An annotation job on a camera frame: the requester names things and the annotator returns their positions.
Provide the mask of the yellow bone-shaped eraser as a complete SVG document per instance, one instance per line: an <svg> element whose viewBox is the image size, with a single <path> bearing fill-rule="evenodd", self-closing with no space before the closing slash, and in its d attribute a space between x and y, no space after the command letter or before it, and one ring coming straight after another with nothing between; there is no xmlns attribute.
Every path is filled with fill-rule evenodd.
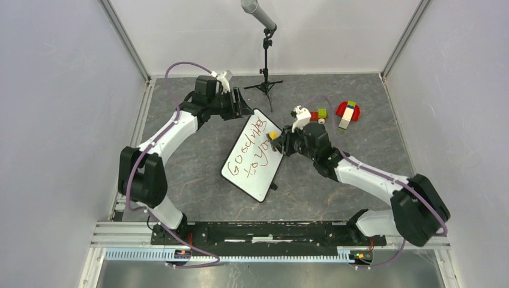
<svg viewBox="0 0 509 288"><path fill-rule="evenodd" d="M279 138L279 134L277 131L271 131L267 134L267 136L271 142L274 142Z"/></svg>

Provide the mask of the white whiteboard with red writing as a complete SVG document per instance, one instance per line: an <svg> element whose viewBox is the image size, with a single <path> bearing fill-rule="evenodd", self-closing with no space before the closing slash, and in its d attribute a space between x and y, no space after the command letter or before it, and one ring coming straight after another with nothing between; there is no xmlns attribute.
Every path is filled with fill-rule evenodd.
<svg viewBox="0 0 509 288"><path fill-rule="evenodd" d="M266 114L254 109L225 159L220 176L257 202L264 202L283 159L280 152L273 151L270 134L279 136L281 132Z"/></svg>

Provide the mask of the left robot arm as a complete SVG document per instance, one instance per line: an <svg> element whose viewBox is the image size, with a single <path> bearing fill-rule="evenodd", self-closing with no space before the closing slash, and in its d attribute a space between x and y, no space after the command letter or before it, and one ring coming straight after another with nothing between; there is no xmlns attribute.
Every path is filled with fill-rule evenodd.
<svg viewBox="0 0 509 288"><path fill-rule="evenodd" d="M194 90L155 135L135 148L126 146L120 153L118 192L127 203L137 203L167 227L165 235L173 244L187 240L187 218L167 196L164 166L185 139L212 116L228 121L254 114L239 89L230 86L231 78L229 70L199 76Z"/></svg>

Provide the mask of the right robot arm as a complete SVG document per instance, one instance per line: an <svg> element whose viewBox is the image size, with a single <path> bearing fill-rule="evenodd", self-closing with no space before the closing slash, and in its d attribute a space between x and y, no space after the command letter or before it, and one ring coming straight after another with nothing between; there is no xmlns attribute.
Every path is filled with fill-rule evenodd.
<svg viewBox="0 0 509 288"><path fill-rule="evenodd" d="M300 154L323 177L357 187L390 206L355 214L346 229L351 243L361 245L371 236L401 236L422 247L430 238L447 234L451 214L426 176L395 175L364 164L333 146L325 127L317 123L296 129L287 125L281 133L268 133L267 138L274 151L287 157Z"/></svg>

